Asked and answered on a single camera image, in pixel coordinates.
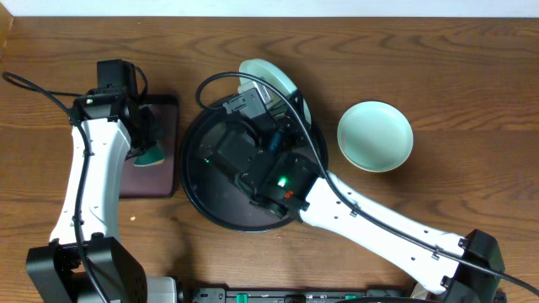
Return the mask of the light green plate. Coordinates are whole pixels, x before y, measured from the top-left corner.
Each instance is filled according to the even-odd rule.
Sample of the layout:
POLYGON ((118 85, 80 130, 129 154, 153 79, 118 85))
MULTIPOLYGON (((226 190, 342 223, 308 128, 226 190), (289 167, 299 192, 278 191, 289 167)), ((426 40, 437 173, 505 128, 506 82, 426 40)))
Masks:
MULTIPOLYGON (((239 71, 251 74, 270 83, 287 97, 291 97, 293 93, 300 93, 296 84, 279 67, 269 61, 263 59, 246 60, 240 64, 239 71)), ((240 86, 237 88, 237 92, 243 93, 250 88, 253 88, 254 85, 255 82, 246 78, 240 78, 240 86)), ((271 102, 277 105, 275 103, 277 102, 276 95, 268 88, 266 88, 266 90, 271 102)), ((312 116, 306 101, 302 101, 302 109, 298 109, 297 111, 298 114, 303 114, 306 121, 306 127, 310 129, 312 126, 312 116)))
POLYGON ((385 173, 403 165, 414 147, 414 133, 405 115, 381 101, 360 102, 341 116, 338 146, 354 166, 385 173))

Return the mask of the green sponge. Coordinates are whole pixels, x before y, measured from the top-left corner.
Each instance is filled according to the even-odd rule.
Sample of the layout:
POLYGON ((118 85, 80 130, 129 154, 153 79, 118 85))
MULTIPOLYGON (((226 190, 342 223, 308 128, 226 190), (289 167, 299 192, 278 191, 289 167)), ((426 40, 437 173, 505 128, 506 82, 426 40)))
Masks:
POLYGON ((136 157, 133 165, 135 167, 150 167, 163 163, 165 158, 163 149, 158 146, 152 146, 148 148, 143 154, 136 157))

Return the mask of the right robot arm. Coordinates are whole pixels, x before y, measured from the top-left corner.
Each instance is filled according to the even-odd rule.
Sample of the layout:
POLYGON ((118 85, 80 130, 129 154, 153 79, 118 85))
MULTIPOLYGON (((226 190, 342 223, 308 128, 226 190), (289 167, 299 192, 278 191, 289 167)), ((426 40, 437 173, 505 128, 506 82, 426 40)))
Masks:
POLYGON ((444 302, 490 302, 504 274, 497 241, 437 230, 355 192, 323 165, 309 127, 261 130, 225 118, 202 136, 198 157, 223 174, 252 206, 339 234, 413 277, 444 302))

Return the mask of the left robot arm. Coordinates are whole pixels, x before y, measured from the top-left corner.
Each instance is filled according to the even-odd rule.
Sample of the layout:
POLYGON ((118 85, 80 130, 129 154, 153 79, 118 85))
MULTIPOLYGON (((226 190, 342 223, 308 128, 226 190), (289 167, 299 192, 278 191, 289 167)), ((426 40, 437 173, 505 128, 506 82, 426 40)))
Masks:
POLYGON ((48 245, 27 273, 45 302, 175 302, 171 277, 148 277, 121 245, 120 198, 166 197, 176 185, 179 126, 173 95, 87 93, 68 109, 73 155, 48 245))

